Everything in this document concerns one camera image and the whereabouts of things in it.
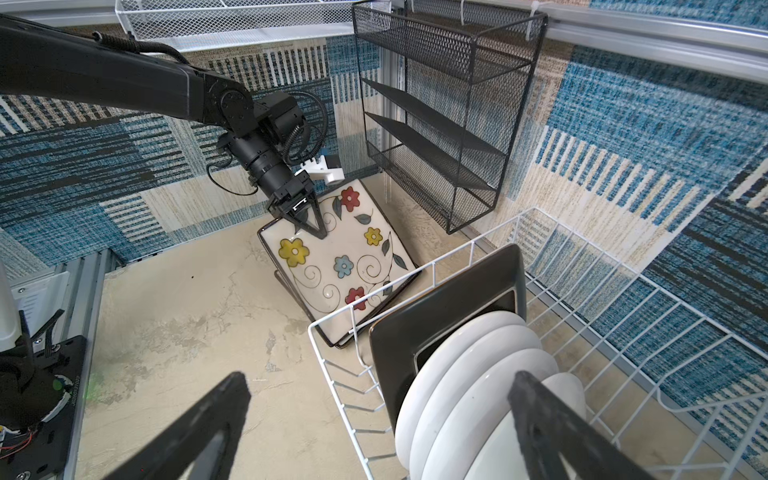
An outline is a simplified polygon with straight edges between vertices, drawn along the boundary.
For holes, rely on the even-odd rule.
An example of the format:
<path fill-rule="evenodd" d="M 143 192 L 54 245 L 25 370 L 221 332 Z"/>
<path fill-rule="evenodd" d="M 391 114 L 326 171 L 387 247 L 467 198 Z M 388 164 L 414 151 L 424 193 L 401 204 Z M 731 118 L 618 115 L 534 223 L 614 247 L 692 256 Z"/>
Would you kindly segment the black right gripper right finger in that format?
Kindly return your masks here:
<path fill-rule="evenodd" d="M 508 402 L 529 478 L 653 479 L 532 374 L 515 375 Z"/>

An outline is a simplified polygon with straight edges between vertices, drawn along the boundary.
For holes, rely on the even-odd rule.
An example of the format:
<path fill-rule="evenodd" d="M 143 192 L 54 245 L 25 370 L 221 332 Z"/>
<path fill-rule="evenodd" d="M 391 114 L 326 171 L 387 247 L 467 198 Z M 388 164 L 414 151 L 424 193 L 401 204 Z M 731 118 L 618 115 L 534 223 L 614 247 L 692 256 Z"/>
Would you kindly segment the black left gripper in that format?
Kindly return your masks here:
<path fill-rule="evenodd" d="M 306 172 L 298 172 L 270 197 L 267 210 L 317 239 L 325 239 L 328 230 L 317 202 L 314 182 Z"/>

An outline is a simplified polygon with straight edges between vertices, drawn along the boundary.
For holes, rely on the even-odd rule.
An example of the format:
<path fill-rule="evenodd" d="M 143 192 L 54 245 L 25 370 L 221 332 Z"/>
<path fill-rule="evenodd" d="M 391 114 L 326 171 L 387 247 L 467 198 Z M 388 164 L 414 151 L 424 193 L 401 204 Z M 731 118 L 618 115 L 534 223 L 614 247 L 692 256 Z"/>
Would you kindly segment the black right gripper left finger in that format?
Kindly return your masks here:
<path fill-rule="evenodd" d="M 234 371 L 109 479 L 227 479 L 251 400 L 245 375 Z"/>

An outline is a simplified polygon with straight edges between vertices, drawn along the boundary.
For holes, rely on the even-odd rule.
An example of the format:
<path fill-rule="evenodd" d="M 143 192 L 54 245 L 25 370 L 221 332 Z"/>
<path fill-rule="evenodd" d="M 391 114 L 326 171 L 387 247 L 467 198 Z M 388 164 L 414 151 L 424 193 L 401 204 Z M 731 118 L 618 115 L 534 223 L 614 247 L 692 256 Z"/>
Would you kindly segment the floral square plate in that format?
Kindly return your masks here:
<path fill-rule="evenodd" d="M 352 336 L 393 301 L 418 268 L 364 184 L 355 180 L 318 200 L 327 236 L 287 220 L 259 231 L 297 302 L 329 346 Z"/>
<path fill-rule="evenodd" d="M 300 298 L 298 290 L 288 281 L 286 275 L 279 268 L 277 268 L 274 271 L 274 277 L 280 283 L 280 285 L 288 292 L 288 294 L 292 297 L 292 299 L 299 305 L 299 307 L 301 308 L 303 313 L 308 317 L 308 319 L 311 322 L 316 321 L 316 318 L 310 312 L 305 302 Z M 401 281 L 399 283 L 399 286 L 395 288 L 393 292 L 390 295 L 388 295 L 375 309 L 373 309 L 370 314 L 366 315 L 362 320 L 356 323 L 355 325 L 356 332 L 361 333 L 377 315 L 382 314 L 387 308 L 394 306 L 396 304 L 395 299 L 407 287 L 409 287 L 418 277 L 419 277 L 419 273 L 415 273 L 413 275 L 410 275 L 407 279 Z M 323 330 L 320 331 L 320 336 L 327 346 L 335 347 L 339 349 L 345 348 L 353 340 L 352 333 L 345 334 L 340 340 L 336 341 L 335 343 L 331 342 L 328 339 L 327 335 L 324 333 Z"/>

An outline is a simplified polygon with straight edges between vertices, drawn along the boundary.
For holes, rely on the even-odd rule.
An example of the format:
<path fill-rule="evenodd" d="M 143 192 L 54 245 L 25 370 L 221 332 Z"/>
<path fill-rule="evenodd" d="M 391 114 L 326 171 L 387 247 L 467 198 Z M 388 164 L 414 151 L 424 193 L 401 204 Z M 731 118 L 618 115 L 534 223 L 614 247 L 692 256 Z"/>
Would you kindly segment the white round printed plate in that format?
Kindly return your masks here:
<path fill-rule="evenodd" d="M 439 381 L 453 363 L 477 340 L 492 330 L 507 326 L 525 326 L 525 320 L 510 311 L 482 314 L 449 333 L 417 373 L 402 403 L 394 427 L 395 447 L 399 462 L 409 467 L 410 449 L 418 420 Z"/>

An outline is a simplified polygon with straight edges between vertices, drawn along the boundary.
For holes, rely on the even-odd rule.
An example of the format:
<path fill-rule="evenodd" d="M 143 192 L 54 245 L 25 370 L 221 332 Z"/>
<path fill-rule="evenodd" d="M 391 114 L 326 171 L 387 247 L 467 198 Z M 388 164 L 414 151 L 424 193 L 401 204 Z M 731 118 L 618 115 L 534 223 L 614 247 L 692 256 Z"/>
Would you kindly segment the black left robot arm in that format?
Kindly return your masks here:
<path fill-rule="evenodd" d="M 276 219 L 318 239 L 327 236 L 312 161 L 328 131 L 325 103 L 306 91 L 260 99 L 240 82 L 195 67 L 173 47 L 99 31 L 69 33 L 20 17 L 1 17 L 1 91 L 117 107 L 224 129 L 216 147 L 238 162 Z"/>

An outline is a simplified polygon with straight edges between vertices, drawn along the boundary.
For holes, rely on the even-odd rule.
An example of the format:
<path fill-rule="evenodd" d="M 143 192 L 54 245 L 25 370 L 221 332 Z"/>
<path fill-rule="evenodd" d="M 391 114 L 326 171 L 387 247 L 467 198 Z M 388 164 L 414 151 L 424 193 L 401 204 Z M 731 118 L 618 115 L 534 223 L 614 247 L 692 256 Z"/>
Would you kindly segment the black mesh shelf rack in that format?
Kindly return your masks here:
<path fill-rule="evenodd" d="M 358 1 L 355 49 L 368 155 L 445 231 L 500 199 L 548 27 L 546 14 L 472 1 Z"/>

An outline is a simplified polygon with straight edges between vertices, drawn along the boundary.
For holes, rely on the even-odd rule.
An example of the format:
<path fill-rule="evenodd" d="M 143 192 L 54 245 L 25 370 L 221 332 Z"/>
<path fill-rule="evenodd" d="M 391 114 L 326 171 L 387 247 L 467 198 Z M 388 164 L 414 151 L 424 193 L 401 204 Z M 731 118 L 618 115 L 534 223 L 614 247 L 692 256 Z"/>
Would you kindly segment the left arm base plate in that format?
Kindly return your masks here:
<path fill-rule="evenodd" d="M 3 479 L 48 479 L 66 467 L 87 339 L 75 336 L 46 356 L 33 354 L 30 382 L 18 386 L 19 372 L 1 370 L 1 425 L 18 434 L 1 447 Z"/>

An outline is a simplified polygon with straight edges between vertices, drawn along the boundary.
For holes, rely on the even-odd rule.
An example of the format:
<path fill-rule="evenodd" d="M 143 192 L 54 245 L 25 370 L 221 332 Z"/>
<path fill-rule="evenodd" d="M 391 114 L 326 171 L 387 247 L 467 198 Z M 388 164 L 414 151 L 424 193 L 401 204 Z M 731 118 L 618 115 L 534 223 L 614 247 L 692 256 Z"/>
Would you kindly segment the aluminium front rail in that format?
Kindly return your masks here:
<path fill-rule="evenodd" d="M 72 382 L 69 404 L 40 427 L 17 455 L 1 461 L 3 479 L 73 479 L 83 433 L 86 393 L 106 274 L 121 266 L 110 249 L 10 281 L 14 300 L 35 333 L 56 311 L 51 340 L 62 350 L 54 371 Z"/>

